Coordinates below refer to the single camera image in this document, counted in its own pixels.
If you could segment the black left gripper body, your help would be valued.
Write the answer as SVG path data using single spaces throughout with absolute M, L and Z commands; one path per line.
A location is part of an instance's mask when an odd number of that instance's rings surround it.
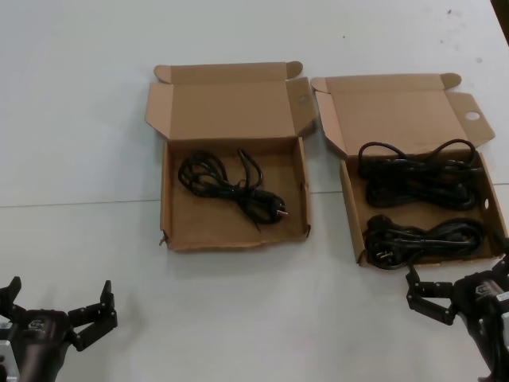
M 10 322 L 13 351 L 26 350 L 29 345 L 62 349 L 74 344 L 74 328 L 64 311 L 14 308 L 10 312 Z

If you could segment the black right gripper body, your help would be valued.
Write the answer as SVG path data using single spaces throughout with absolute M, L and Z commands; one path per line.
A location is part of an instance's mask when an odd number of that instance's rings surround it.
M 468 330 L 479 329 L 479 320 L 488 315 L 488 305 L 508 292 L 508 276 L 493 270 L 476 272 L 453 284 L 453 305 Z

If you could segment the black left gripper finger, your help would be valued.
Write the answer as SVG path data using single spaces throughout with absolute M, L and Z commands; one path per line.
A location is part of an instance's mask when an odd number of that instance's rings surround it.
M 115 297 L 111 281 L 104 284 L 99 302 L 68 312 L 72 330 L 68 339 L 78 352 L 82 352 L 118 326 Z
M 12 318 L 14 312 L 14 301 L 21 290 L 21 278 L 13 277 L 8 286 L 1 289 L 0 293 L 0 309 L 1 316 L 4 318 Z

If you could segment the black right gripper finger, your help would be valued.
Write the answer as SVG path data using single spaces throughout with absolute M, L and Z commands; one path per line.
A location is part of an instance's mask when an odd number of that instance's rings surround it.
M 406 300 L 411 310 L 432 318 L 445 325 L 452 325 L 457 315 L 453 304 L 453 284 L 449 282 L 423 282 L 413 265 L 408 266 L 406 274 L 408 291 Z M 449 306 L 441 306 L 430 301 L 431 298 L 449 300 Z
M 494 278 L 507 278 L 509 272 L 508 254 L 492 267 Z

